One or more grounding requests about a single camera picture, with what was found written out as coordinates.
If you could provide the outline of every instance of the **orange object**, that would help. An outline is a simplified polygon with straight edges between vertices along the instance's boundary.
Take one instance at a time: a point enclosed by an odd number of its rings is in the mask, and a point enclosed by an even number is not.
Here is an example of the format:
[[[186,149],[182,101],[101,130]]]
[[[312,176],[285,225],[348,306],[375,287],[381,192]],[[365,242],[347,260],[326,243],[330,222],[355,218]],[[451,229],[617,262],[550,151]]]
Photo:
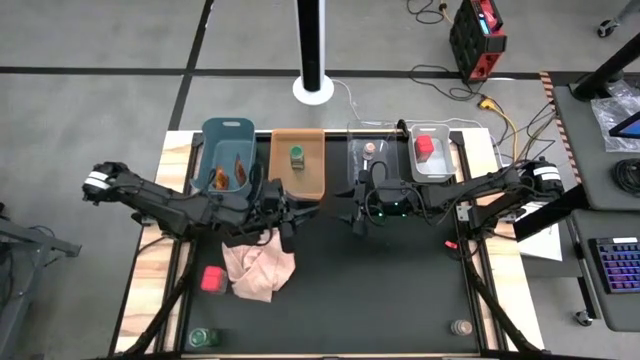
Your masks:
[[[293,146],[304,151],[304,169],[291,167],[289,154]],[[310,200],[320,200],[325,191],[324,130],[276,129],[271,133],[269,180],[281,179],[289,194]]]
[[[236,180],[238,180],[238,185],[243,186],[244,183],[247,182],[247,173],[244,171],[244,167],[242,166],[242,161],[240,161],[240,154],[236,155]]]
[[[227,190],[229,188],[229,176],[224,173],[222,166],[216,167],[216,190]]]

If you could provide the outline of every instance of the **red cube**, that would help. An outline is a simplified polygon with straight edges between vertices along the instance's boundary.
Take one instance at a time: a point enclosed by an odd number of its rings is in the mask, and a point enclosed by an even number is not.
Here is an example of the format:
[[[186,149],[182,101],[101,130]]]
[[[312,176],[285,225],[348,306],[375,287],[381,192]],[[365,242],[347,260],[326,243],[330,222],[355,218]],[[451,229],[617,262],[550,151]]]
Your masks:
[[[433,141],[429,135],[420,135],[416,138],[416,160],[426,162],[433,153]]]
[[[207,266],[200,289],[213,294],[224,294],[227,291],[227,272],[219,266]]]

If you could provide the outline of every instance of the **orange plastic bin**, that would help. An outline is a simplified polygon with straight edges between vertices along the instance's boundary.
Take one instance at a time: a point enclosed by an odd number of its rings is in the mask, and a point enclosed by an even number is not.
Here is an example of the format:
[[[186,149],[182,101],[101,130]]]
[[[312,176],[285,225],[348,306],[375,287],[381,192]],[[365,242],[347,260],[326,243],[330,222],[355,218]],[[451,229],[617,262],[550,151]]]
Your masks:
[[[300,146],[304,169],[291,166],[290,151]],[[271,133],[269,180],[281,179],[289,194],[310,200],[324,196],[324,130],[276,129]]]

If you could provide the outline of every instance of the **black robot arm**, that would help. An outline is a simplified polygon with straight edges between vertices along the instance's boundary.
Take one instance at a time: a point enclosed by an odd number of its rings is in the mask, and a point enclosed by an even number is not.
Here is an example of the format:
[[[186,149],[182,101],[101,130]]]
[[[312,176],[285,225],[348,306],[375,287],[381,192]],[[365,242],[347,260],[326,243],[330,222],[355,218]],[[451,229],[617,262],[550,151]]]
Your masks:
[[[184,195],[141,178],[123,163],[105,162],[94,166],[82,191],[84,199],[96,205],[121,202],[129,206],[136,211],[134,220],[152,218],[176,239],[192,239],[204,230],[224,226],[232,235],[242,235],[225,240],[228,246],[253,245],[257,238],[246,235],[275,227],[283,249],[293,251],[289,239],[298,225],[317,213],[318,203],[285,194],[279,179],[256,182],[254,188],[259,190],[249,196],[251,201],[234,193]]]
[[[351,224],[354,234],[359,236],[367,235],[369,224],[380,225],[372,214],[419,215],[432,223],[434,219],[442,220],[461,202],[502,193],[488,205],[473,206],[467,210],[469,237],[482,237],[485,235],[483,231],[493,229],[502,216],[512,212],[521,215],[521,207],[527,203],[552,201],[564,192],[555,165],[544,158],[453,184],[417,184],[389,178],[374,183],[371,172],[375,165],[360,171],[353,189],[338,194],[353,199],[353,211],[342,219]]]

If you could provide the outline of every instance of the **metal frame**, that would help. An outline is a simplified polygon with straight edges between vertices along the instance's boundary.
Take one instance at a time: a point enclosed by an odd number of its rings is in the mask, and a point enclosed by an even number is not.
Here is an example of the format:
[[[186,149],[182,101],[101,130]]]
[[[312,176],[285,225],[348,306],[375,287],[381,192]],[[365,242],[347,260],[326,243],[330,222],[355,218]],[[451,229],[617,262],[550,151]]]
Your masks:
[[[0,235],[17,240],[10,243],[14,248],[9,251],[22,247],[27,252],[35,253],[32,269],[22,283],[16,282],[20,285],[18,295],[10,299],[5,308],[0,309],[0,359],[9,359],[15,351],[22,322],[35,297],[49,254],[61,251],[68,257],[76,257],[81,246],[45,235],[38,230],[24,228],[1,217]]]

